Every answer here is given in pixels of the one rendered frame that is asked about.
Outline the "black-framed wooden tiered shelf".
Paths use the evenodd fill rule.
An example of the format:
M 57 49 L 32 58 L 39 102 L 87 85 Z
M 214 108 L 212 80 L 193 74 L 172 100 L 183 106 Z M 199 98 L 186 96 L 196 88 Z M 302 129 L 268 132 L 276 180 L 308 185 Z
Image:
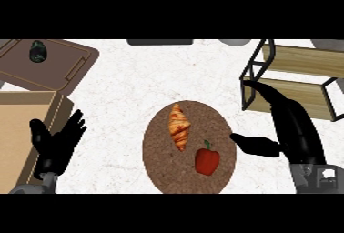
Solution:
M 335 110 L 329 89 L 344 81 L 344 52 L 299 46 L 282 46 L 273 39 L 262 39 L 239 77 L 271 86 L 304 106 L 313 118 L 344 119 Z

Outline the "golden croissant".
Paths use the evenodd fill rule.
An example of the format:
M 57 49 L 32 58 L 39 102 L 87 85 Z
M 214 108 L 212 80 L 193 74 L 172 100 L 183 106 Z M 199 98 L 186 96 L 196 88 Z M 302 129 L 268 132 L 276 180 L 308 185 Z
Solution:
M 181 107 L 178 104 L 174 104 L 169 113 L 168 129 L 171 140 L 180 152 L 186 150 L 189 127 L 190 122 L 187 121 Z

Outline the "dark grey flat appliance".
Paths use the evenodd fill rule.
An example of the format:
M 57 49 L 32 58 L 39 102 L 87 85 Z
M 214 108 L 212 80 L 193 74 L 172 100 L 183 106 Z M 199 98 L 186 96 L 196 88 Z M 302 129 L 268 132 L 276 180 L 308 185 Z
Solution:
M 193 39 L 127 39 L 131 46 L 189 46 Z

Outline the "grey round object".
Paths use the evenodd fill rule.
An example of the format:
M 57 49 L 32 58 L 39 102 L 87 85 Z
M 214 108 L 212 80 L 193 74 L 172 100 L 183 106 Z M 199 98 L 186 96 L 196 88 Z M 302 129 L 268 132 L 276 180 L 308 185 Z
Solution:
M 251 39 L 218 39 L 218 41 L 228 46 L 243 46 Z

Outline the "red bell pepper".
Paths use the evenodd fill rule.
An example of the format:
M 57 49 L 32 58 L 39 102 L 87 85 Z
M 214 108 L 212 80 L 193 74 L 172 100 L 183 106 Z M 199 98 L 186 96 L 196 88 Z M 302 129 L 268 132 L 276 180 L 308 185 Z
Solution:
M 199 174 L 211 176 L 217 170 L 220 154 L 211 149 L 211 143 L 203 141 L 205 148 L 196 151 L 194 170 Z

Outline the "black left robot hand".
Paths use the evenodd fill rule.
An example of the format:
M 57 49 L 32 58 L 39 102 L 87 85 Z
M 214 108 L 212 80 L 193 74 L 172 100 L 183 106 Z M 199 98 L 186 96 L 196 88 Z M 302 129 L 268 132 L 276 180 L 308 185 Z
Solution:
M 42 175 L 48 172 L 60 176 L 68 168 L 73 148 L 85 131 L 82 112 L 75 111 L 62 130 L 54 134 L 50 133 L 38 119 L 29 121 L 29 128 L 31 142 L 38 152 L 34 177 L 42 179 Z

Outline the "brown oval placemat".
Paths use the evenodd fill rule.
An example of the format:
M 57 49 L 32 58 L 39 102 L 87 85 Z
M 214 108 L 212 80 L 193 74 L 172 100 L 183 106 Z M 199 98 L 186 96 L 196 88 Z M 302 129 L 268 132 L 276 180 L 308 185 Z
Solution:
M 190 122 L 186 150 L 178 151 L 168 130 L 172 105 L 152 118 L 141 141 L 141 161 L 146 174 L 162 193 L 218 193 L 230 182 L 236 160 L 231 129 L 221 114 L 203 103 L 180 101 Z M 218 165 L 211 176 L 196 172 L 194 156 L 200 148 L 218 153 Z

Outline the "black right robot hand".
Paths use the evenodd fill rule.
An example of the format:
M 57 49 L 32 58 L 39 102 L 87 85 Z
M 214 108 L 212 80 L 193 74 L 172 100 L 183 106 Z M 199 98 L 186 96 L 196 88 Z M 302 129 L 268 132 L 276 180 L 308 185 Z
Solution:
M 230 134 L 231 141 L 249 155 L 279 157 L 283 153 L 290 164 L 324 165 L 320 136 L 301 104 L 259 82 L 245 80 L 243 85 L 259 92 L 270 104 L 277 142 L 234 133 Z

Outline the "grey angular object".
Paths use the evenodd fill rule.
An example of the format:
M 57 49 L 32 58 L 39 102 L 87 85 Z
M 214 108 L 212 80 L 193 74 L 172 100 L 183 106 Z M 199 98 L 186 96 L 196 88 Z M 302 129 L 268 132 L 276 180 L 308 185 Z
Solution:
M 311 44 L 318 49 L 344 52 L 344 40 L 341 39 L 311 39 Z

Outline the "dark green avocado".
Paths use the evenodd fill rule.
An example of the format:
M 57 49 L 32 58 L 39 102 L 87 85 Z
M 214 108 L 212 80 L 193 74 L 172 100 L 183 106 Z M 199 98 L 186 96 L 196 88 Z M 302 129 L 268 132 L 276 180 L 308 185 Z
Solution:
M 35 40 L 29 48 L 29 60 L 41 63 L 47 58 L 47 49 L 41 41 Z

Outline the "tan open box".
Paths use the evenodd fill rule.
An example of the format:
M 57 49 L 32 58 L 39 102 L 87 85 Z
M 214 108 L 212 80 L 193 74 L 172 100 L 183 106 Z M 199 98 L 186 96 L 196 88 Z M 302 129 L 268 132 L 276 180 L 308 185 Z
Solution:
M 65 126 L 73 103 L 57 92 L 0 92 L 0 194 L 17 185 L 41 183 L 32 172 L 37 150 L 29 121 L 35 118 L 54 134 Z

